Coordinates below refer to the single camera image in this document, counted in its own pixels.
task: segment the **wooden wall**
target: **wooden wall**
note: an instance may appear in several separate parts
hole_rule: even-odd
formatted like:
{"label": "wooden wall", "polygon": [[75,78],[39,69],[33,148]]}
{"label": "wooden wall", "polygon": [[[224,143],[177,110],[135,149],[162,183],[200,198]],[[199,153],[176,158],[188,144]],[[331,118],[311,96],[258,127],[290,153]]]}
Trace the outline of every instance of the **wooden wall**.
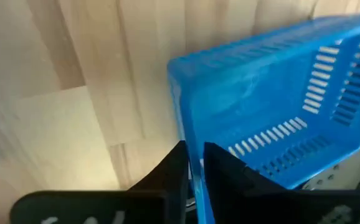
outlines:
{"label": "wooden wall", "polygon": [[0,0],[0,223],[42,189],[125,189],[175,145],[170,58],[360,0]]}

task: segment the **wooden panel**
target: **wooden panel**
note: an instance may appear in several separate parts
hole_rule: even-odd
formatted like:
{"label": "wooden panel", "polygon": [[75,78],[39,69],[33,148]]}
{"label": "wooden panel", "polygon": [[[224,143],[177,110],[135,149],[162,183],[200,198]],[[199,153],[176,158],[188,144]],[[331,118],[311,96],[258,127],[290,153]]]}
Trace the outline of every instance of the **wooden panel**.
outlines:
{"label": "wooden panel", "polygon": [[176,132],[166,64],[184,53],[182,1],[119,1],[146,138]]}
{"label": "wooden panel", "polygon": [[254,34],[309,19],[317,0],[260,0]]}
{"label": "wooden panel", "polygon": [[60,80],[61,89],[84,86],[85,80],[57,0],[27,2]]}
{"label": "wooden panel", "polygon": [[330,16],[360,12],[360,0],[318,0],[313,16]]}
{"label": "wooden panel", "polygon": [[0,101],[63,86],[25,0],[0,0]]}
{"label": "wooden panel", "polygon": [[257,0],[186,0],[187,51],[249,36],[256,6]]}
{"label": "wooden panel", "polygon": [[143,139],[124,33],[111,0],[60,1],[108,145]]}
{"label": "wooden panel", "polygon": [[118,187],[86,87],[0,104],[0,219],[35,190]]}
{"label": "wooden panel", "polygon": [[174,136],[161,136],[110,147],[120,188],[128,189],[145,177],[177,143]]}

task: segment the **light wood grain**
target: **light wood grain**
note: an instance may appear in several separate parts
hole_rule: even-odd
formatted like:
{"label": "light wood grain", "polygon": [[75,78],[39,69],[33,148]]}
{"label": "light wood grain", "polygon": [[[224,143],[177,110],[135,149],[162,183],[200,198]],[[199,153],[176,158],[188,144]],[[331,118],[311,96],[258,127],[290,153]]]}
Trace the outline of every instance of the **light wood grain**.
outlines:
{"label": "light wood grain", "polygon": [[249,36],[256,7],[256,0],[186,0],[187,51]]}
{"label": "light wood grain", "polygon": [[36,190],[118,187],[86,87],[0,104],[0,219]]}
{"label": "light wood grain", "polygon": [[360,0],[318,0],[313,16],[330,16],[360,13]]}
{"label": "light wood grain", "polygon": [[34,24],[47,47],[62,90],[84,86],[85,80],[57,0],[27,0]]}
{"label": "light wood grain", "polygon": [[[168,8],[168,4],[162,3],[163,1],[126,0],[118,2],[130,54],[144,135],[146,138],[153,138],[167,133],[175,133],[176,125],[166,76],[166,64],[169,60],[168,57],[173,54],[172,51],[174,54],[184,51],[181,49],[181,46],[184,45],[183,26],[170,26],[171,21],[182,24],[184,11]],[[158,7],[165,7],[169,10],[165,18],[167,23],[157,22],[156,18],[159,15],[157,15],[156,9]],[[167,38],[169,38],[170,45],[165,44],[168,41]]]}
{"label": "light wood grain", "polygon": [[110,147],[120,188],[128,189],[145,177],[177,142],[175,136],[160,136]]}
{"label": "light wood grain", "polygon": [[115,1],[60,1],[108,145],[143,139]]}
{"label": "light wood grain", "polygon": [[0,101],[62,89],[25,0],[0,0]]}
{"label": "light wood grain", "polygon": [[317,0],[260,0],[254,34],[295,24],[310,18]]}

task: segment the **blue plastic basket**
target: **blue plastic basket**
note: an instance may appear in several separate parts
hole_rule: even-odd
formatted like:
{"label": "blue plastic basket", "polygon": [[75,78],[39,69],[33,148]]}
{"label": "blue plastic basket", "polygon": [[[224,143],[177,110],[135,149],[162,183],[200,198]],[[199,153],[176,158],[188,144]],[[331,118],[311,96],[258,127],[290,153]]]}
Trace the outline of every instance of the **blue plastic basket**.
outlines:
{"label": "blue plastic basket", "polygon": [[168,65],[201,223],[204,142],[292,189],[360,148],[360,15],[303,22]]}

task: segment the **basket ventilation slot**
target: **basket ventilation slot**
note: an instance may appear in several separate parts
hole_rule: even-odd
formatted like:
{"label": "basket ventilation slot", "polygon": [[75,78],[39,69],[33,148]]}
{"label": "basket ventilation slot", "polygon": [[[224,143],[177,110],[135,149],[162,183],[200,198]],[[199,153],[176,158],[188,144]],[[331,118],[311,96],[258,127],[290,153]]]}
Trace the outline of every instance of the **basket ventilation slot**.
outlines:
{"label": "basket ventilation slot", "polygon": [[259,150],[260,148],[277,142],[303,128],[307,128],[306,122],[296,117],[274,126],[271,129],[263,130],[227,148],[233,156],[239,158],[245,156],[246,153],[253,153],[254,150]]}
{"label": "basket ventilation slot", "polygon": [[335,106],[331,119],[339,124],[350,126],[360,105],[360,44],[359,52],[354,55],[344,88]]}
{"label": "basket ventilation slot", "polygon": [[322,46],[318,49],[302,109],[313,114],[320,112],[328,80],[331,78],[336,56],[339,53],[338,45],[341,43],[342,40],[337,40],[333,46]]}
{"label": "basket ventilation slot", "polygon": [[322,136],[301,141],[295,144],[295,146],[288,148],[283,155],[259,167],[258,170],[266,174],[266,176],[274,177],[275,174],[284,172],[299,163],[302,159],[321,151],[330,144],[331,143]]}

